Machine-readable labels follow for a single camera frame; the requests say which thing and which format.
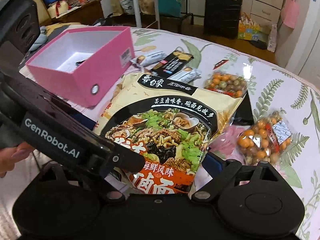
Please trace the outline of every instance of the fingernail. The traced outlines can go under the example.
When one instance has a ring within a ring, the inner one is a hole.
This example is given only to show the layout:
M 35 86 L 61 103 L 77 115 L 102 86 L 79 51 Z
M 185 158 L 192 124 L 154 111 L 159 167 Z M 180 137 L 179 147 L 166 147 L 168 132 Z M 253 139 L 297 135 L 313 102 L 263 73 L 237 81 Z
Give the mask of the fingernail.
M 19 150 L 17 152 L 15 152 L 14 154 L 12 154 L 12 158 L 17 158 L 17 157 L 21 157 L 23 155 L 25 155 L 27 153 L 27 150 Z

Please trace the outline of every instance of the black snack package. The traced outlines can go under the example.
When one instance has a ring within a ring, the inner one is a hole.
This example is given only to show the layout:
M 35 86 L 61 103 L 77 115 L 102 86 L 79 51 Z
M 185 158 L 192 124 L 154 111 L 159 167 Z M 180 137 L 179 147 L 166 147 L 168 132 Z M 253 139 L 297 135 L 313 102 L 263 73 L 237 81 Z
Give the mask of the black snack package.
M 180 71 L 192 59 L 193 56 L 191 54 L 175 50 L 155 65 L 151 69 L 151 73 L 154 76 L 169 78 Z
M 242 126 L 254 125 L 250 98 L 248 93 L 246 93 L 243 101 L 236 110 L 236 115 L 232 124 Z

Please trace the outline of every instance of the wooden dresser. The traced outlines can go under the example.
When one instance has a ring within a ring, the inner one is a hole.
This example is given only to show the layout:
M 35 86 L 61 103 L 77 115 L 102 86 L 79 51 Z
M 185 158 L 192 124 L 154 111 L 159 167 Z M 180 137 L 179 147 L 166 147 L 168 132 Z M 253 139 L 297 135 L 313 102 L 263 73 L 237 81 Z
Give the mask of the wooden dresser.
M 80 8 L 64 14 L 59 18 L 53 18 L 53 23 L 80 22 L 84 25 L 92 25 L 99 18 L 104 18 L 101 0 L 89 0 Z

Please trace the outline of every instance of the noodle bowl picture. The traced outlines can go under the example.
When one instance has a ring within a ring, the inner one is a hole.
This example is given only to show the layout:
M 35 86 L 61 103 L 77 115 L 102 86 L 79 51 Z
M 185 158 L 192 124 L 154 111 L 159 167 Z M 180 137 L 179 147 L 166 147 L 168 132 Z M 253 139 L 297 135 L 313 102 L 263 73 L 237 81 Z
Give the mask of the noodle bowl picture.
M 198 118 L 180 112 L 150 109 L 132 115 L 113 127 L 105 137 L 114 141 L 125 137 L 132 143 L 142 141 L 148 151 L 143 154 L 153 162 L 195 175 L 210 139 L 209 129 Z

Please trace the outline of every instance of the box barcode label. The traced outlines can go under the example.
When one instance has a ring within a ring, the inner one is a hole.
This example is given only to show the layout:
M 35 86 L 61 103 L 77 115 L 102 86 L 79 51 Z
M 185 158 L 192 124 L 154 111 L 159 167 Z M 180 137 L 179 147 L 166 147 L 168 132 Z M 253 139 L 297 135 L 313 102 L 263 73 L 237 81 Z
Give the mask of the box barcode label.
M 124 53 L 120 56 L 121 66 L 124 67 L 131 59 L 130 48 L 127 48 Z

